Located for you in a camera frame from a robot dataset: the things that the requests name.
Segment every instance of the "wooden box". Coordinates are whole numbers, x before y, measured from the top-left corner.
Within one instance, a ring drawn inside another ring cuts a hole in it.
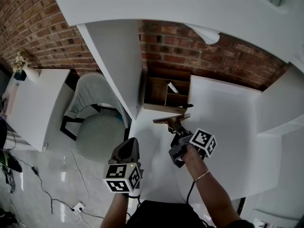
[[[179,94],[174,93],[167,82],[171,81]],[[184,114],[187,109],[179,106],[188,103],[190,90],[190,73],[149,68],[143,107],[162,112]]]

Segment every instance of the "white table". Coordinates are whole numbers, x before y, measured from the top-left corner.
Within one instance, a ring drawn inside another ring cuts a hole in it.
[[[11,115],[7,123],[32,147],[43,151],[45,137],[55,102],[65,83],[69,69],[42,69],[39,79],[33,83],[10,79],[4,97],[9,96],[10,87],[18,84]]]
[[[182,125],[192,132],[202,128],[215,134],[217,147],[205,162],[231,199],[253,195],[276,186],[281,160],[281,137],[257,135],[252,101],[259,91],[217,80],[191,76],[191,117]],[[140,109],[129,137],[137,138],[144,169],[141,198],[184,203],[192,184],[186,166],[177,168],[169,149],[174,135],[153,119],[173,116]],[[196,187],[190,203],[201,203]]]

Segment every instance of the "person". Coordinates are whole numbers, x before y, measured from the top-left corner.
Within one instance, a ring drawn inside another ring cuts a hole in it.
[[[253,228],[240,218],[232,207],[229,195],[208,171],[197,149],[187,145],[182,160],[217,228]],[[143,228],[143,227],[205,227],[202,220],[189,204],[171,204],[144,201],[126,223],[128,198],[115,194],[112,204],[101,224],[101,228]]]

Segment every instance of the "gray upholstered chair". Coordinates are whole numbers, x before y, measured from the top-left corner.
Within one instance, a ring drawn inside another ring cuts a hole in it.
[[[101,109],[100,114],[78,118],[77,115],[88,106]],[[89,73],[78,80],[60,130],[76,141],[76,150],[80,155],[89,160],[107,162],[113,149],[127,139],[129,121],[105,77],[100,73]],[[77,136],[66,128],[67,122],[81,123]]]

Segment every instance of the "bracelet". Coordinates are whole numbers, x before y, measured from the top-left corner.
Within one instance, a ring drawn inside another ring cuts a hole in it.
[[[199,179],[204,177],[207,173],[209,173],[209,171],[206,171],[204,174],[200,175],[194,182],[197,182]]]

